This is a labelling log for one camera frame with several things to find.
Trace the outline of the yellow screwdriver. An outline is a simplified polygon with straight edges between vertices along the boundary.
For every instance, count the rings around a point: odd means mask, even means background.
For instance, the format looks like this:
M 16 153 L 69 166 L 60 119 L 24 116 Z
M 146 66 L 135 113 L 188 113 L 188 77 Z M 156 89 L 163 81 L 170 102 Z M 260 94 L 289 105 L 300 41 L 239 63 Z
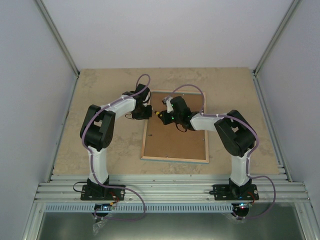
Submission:
M 154 111 L 155 115 L 158 116 L 158 117 L 161 117 L 163 115 L 162 112 L 159 112 L 159 111 Z

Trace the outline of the teal picture frame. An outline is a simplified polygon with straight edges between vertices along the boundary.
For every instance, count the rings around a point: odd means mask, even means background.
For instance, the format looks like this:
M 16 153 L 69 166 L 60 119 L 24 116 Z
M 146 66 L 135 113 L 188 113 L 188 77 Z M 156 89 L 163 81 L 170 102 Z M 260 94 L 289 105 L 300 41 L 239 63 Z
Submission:
M 169 90 L 151 90 L 150 105 L 153 111 L 167 110 L 162 100 L 170 94 Z M 199 111 L 203 98 L 199 92 L 178 90 L 172 97 L 181 96 L 192 112 Z M 141 160 L 161 162 L 183 162 L 195 164 L 209 163 L 208 131 L 182 132 L 183 127 L 175 123 L 164 125 L 158 116 L 145 120 Z

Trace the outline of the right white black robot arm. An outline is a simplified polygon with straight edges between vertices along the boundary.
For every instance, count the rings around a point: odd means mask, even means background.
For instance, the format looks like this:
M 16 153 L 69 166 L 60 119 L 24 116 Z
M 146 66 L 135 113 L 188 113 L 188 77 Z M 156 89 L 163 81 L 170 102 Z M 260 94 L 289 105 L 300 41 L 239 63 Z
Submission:
M 248 193 L 251 182 L 248 173 L 250 155 L 259 142 L 258 135 L 238 110 L 224 114 L 207 114 L 191 111 L 181 96 L 167 97 L 163 101 L 166 110 L 155 114 L 164 125 L 181 125 L 185 131 L 216 132 L 231 155 L 231 175 L 229 193 L 236 200 Z

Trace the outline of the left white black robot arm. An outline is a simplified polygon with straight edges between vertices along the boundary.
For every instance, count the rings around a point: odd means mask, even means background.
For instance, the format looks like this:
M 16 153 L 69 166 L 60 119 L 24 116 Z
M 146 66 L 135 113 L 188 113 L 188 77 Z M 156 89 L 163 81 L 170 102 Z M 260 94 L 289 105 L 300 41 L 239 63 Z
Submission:
M 126 114 L 133 120 L 151 118 L 152 106 L 148 105 L 150 97 L 150 89 L 139 83 L 134 91 L 123 93 L 111 103 L 89 106 L 80 130 L 80 138 L 89 156 L 90 174 L 87 184 L 93 186 L 92 194 L 97 199 L 103 200 L 110 193 L 107 148 L 113 139 L 116 120 Z

